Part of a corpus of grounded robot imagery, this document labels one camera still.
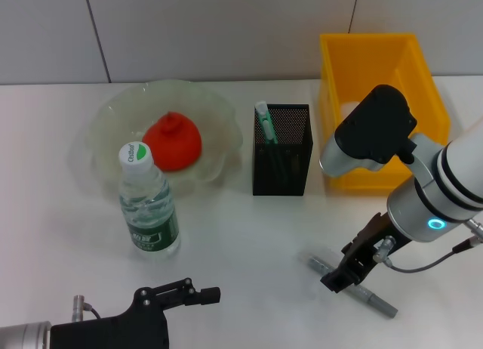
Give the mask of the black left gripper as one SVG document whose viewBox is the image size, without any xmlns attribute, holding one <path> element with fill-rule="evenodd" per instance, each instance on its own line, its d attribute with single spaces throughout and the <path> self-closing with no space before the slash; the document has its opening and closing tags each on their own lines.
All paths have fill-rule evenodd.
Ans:
<svg viewBox="0 0 483 349">
<path fill-rule="evenodd" d="M 118 316 L 55 325 L 51 348 L 168 348 L 168 325 L 163 310 L 220 302 L 219 287 L 197 291 L 191 278 L 134 293 L 131 306 Z"/>
</svg>

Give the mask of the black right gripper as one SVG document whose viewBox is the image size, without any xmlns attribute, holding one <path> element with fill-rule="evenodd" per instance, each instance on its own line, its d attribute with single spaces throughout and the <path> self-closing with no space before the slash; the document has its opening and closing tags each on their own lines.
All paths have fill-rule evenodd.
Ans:
<svg viewBox="0 0 483 349">
<path fill-rule="evenodd" d="M 377 265 L 373 259 L 380 241 L 388 236 L 395 240 L 390 254 L 406 246 L 411 240 L 400 233 L 389 218 L 389 215 L 377 213 L 357 236 L 341 250 L 341 260 L 337 272 L 332 271 L 321 278 L 332 292 L 340 292 L 351 285 L 358 285 Z"/>
</svg>

